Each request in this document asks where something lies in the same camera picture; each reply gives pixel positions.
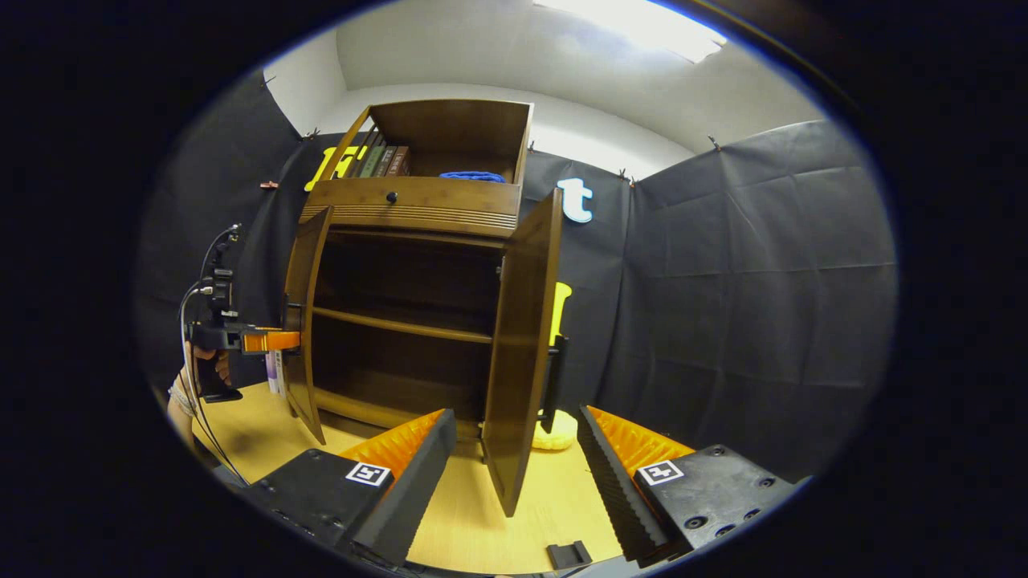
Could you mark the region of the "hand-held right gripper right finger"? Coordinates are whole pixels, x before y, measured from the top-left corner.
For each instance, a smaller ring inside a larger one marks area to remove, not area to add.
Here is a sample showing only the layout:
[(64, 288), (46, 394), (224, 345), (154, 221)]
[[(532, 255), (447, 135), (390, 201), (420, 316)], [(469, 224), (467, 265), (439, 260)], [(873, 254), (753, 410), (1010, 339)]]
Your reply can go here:
[(724, 444), (691, 449), (583, 405), (577, 441), (625, 559), (640, 568), (708, 549), (752, 526), (796, 486)]

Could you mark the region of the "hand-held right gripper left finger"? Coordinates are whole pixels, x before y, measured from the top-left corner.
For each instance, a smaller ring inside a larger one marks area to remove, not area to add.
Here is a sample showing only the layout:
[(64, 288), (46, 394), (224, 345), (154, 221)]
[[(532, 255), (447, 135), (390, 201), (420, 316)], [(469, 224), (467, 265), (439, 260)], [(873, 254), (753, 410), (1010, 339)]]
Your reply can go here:
[(455, 411), (440, 409), (340, 454), (301, 451), (241, 496), (323, 547), (397, 567), (407, 559), (455, 443)]

